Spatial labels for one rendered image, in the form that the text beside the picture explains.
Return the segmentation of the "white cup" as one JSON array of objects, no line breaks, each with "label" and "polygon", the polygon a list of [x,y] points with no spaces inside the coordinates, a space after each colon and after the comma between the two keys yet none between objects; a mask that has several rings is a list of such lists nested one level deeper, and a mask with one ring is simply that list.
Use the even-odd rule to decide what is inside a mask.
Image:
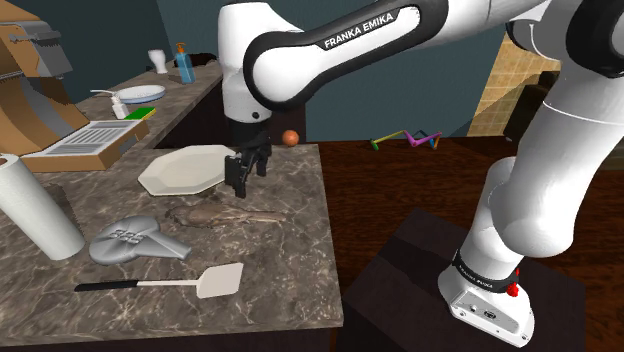
[{"label": "white cup", "polygon": [[166,54],[162,49],[152,49],[148,51],[148,57],[154,65],[157,74],[167,74]]}]

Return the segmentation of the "white pump dispenser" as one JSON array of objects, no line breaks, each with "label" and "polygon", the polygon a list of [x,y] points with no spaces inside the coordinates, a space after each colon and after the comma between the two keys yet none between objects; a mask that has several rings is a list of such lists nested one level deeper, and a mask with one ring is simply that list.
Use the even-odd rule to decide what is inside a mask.
[{"label": "white pump dispenser", "polygon": [[92,90],[92,93],[108,93],[112,102],[112,110],[117,119],[123,120],[129,115],[127,106],[121,101],[117,92],[108,90]]}]

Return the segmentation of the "dark robot stand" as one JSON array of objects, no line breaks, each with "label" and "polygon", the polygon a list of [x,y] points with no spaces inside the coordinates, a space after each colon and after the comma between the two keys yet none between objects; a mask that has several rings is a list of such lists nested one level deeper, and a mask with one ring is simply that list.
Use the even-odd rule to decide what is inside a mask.
[{"label": "dark robot stand", "polygon": [[337,352],[585,352],[585,287],[531,259],[520,283],[535,330],[516,348],[454,318],[437,287],[464,229],[416,209],[343,297]]}]

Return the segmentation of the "pale blue plate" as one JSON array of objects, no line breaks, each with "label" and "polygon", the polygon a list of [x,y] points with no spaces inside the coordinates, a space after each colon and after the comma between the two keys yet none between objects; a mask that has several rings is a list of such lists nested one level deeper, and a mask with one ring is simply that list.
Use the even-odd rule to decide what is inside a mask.
[{"label": "pale blue plate", "polygon": [[138,85],[121,89],[116,95],[124,104],[142,104],[162,98],[165,91],[161,85]]}]

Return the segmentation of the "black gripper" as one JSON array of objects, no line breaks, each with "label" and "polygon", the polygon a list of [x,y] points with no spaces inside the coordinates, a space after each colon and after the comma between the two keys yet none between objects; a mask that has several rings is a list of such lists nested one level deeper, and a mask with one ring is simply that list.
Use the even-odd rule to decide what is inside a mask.
[{"label": "black gripper", "polygon": [[256,151],[257,175],[265,177],[267,163],[272,155],[271,138],[266,121],[242,123],[230,120],[229,131],[231,143],[237,147],[238,152],[234,156],[226,156],[224,159],[224,183],[234,189],[236,197],[244,199],[246,197],[246,180],[250,171],[250,164],[244,159],[244,156]]}]

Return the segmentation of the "grey metal kitchen tool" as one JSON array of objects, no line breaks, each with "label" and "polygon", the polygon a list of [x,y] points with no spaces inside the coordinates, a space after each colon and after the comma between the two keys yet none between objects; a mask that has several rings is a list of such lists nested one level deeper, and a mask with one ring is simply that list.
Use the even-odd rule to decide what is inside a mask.
[{"label": "grey metal kitchen tool", "polygon": [[161,232],[150,216],[130,216],[101,230],[89,245],[91,259],[100,265],[115,265],[139,257],[184,260],[191,247]]}]

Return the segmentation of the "white paper towel roll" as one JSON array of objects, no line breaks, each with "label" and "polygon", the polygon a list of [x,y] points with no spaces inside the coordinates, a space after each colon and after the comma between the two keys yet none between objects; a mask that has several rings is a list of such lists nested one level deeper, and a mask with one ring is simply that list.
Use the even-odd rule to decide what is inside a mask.
[{"label": "white paper towel roll", "polygon": [[85,245],[82,233],[13,154],[0,155],[0,209],[51,260],[67,259]]}]

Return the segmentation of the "brown flat utensil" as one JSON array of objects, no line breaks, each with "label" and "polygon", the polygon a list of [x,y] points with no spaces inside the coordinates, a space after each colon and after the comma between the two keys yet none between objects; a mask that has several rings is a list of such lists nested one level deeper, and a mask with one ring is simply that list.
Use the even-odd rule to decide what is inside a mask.
[{"label": "brown flat utensil", "polygon": [[233,205],[212,203],[177,206],[169,209],[165,216],[182,226],[195,228],[213,228],[243,222],[283,222],[287,220],[287,217],[280,212],[248,211]]}]

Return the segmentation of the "coloured stick toy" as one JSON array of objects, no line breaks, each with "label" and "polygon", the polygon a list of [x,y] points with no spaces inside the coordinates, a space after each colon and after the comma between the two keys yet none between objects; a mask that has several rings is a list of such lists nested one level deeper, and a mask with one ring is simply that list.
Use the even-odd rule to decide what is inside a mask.
[{"label": "coloured stick toy", "polygon": [[386,141],[386,140],[389,140],[389,139],[392,139],[392,138],[397,137],[399,135],[404,135],[411,147],[417,147],[417,146],[420,146],[422,144],[428,143],[429,146],[432,149],[434,149],[434,150],[437,149],[440,137],[442,135],[441,132],[437,132],[437,133],[428,135],[425,132],[423,132],[422,130],[419,130],[418,133],[422,134],[421,138],[415,137],[414,135],[410,134],[407,130],[399,130],[397,132],[394,132],[392,134],[389,134],[389,135],[386,135],[386,136],[383,136],[383,137],[380,137],[380,138],[377,138],[377,139],[371,139],[369,141],[369,143],[370,143],[370,145],[372,146],[372,148],[375,151],[378,151],[379,150],[379,146],[378,146],[379,143],[381,143],[383,141]]}]

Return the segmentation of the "brown and grey appliance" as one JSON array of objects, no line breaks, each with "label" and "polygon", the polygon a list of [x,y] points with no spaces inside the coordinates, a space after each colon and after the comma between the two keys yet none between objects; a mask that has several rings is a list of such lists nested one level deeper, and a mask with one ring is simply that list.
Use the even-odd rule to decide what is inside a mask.
[{"label": "brown and grey appliance", "polygon": [[0,0],[0,153],[33,172],[108,169],[144,138],[141,120],[90,121],[72,104],[62,76],[72,70],[60,33]]}]

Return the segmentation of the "blue soap bottle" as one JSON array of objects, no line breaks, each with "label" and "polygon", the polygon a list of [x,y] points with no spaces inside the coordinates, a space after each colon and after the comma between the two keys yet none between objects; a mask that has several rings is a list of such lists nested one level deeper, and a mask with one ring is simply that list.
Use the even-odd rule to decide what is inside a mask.
[{"label": "blue soap bottle", "polygon": [[196,78],[195,78],[195,73],[193,70],[191,59],[189,55],[185,52],[184,46],[185,46],[184,42],[176,43],[177,53],[175,56],[175,60],[176,60],[177,67],[179,69],[182,83],[191,84],[195,82]]}]

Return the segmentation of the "white octagonal plate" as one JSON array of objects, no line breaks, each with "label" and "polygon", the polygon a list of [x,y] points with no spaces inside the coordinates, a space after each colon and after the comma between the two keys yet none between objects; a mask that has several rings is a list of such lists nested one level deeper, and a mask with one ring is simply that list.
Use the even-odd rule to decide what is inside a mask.
[{"label": "white octagonal plate", "polygon": [[188,146],[155,158],[138,176],[153,196],[194,195],[225,179],[225,157],[236,152],[223,145]]}]

